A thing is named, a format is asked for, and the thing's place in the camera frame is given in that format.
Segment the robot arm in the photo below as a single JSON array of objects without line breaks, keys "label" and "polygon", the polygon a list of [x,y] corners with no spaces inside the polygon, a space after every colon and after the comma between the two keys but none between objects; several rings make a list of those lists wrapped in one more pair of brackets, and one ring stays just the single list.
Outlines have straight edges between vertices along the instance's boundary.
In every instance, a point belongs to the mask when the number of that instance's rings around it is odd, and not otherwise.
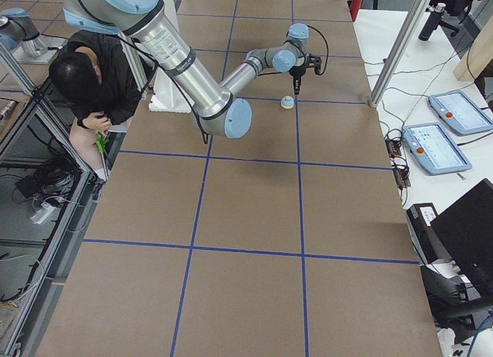
[{"label": "robot arm", "polygon": [[193,101],[198,128],[230,139],[244,136],[252,121],[250,104],[238,94],[263,70],[289,72],[308,59],[309,29],[296,23],[289,27],[282,46],[250,51],[225,80],[217,83],[166,17],[163,0],[64,0],[64,14],[76,28],[138,39]]}]

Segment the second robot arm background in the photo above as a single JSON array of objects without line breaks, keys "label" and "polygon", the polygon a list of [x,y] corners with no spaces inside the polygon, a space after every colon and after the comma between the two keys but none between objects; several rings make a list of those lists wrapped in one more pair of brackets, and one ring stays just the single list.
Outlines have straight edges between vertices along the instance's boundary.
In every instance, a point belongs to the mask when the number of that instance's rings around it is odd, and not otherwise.
[{"label": "second robot arm background", "polygon": [[55,56],[23,8],[1,11],[1,44],[19,63],[46,65]]}]

